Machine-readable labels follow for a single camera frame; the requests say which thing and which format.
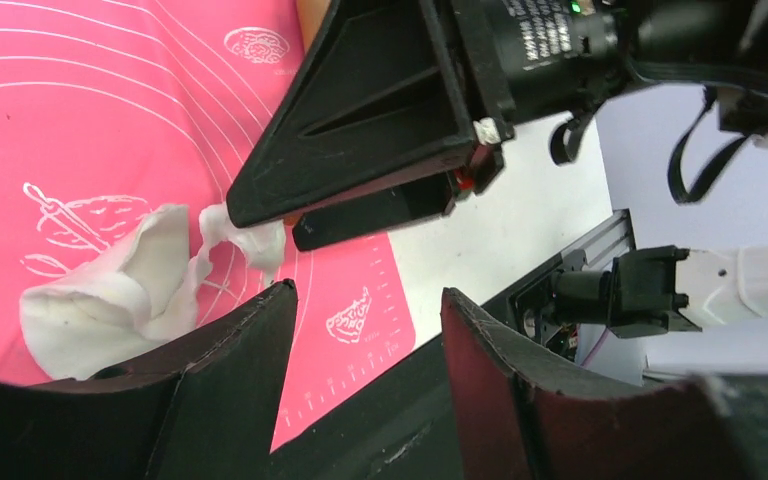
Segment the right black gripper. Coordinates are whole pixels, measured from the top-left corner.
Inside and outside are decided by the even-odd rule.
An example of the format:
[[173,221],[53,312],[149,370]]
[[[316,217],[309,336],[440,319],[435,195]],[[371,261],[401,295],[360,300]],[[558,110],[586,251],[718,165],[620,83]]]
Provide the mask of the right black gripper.
[[624,88],[615,12],[582,1],[334,1],[226,197],[238,227],[438,174],[483,193],[518,125],[574,162]]

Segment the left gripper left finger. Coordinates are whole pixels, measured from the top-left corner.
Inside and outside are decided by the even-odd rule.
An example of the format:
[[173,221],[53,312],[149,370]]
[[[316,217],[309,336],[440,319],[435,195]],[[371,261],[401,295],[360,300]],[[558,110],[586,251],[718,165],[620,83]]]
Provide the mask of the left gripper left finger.
[[261,479],[298,295],[275,283],[89,379],[0,383],[0,479]]

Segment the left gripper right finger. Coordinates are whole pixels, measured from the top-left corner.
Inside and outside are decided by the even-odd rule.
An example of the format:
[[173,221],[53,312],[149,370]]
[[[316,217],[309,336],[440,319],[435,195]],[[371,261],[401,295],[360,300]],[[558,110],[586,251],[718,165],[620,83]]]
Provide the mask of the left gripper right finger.
[[768,375],[643,388],[583,369],[442,294],[469,479],[768,479]]

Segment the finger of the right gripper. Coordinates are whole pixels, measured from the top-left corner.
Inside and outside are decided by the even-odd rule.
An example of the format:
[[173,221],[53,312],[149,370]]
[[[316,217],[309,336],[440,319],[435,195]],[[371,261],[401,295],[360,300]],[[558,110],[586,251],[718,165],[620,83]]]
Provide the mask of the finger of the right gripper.
[[292,236],[298,250],[312,251],[444,216],[456,198],[455,174],[440,173],[305,213]]

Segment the white dough piece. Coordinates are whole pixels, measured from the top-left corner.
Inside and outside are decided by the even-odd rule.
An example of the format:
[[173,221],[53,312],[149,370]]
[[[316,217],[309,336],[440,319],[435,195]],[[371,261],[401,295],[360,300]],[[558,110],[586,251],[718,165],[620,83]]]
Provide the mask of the white dough piece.
[[163,205],[95,260],[25,290],[20,326],[38,367],[55,380],[86,380],[192,332],[197,293],[213,270],[210,252],[221,243],[241,251],[265,285],[274,282],[285,256],[282,221],[237,228],[226,206],[215,204],[198,223],[202,243],[192,253],[188,207]]

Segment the wooden dough roller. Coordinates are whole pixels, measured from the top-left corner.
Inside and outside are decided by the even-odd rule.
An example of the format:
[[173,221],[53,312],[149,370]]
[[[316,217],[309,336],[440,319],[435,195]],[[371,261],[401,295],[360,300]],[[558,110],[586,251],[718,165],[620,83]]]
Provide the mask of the wooden dough roller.
[[297,0],[296,9],[303,48],[308,51],[323,23],[330,0]]

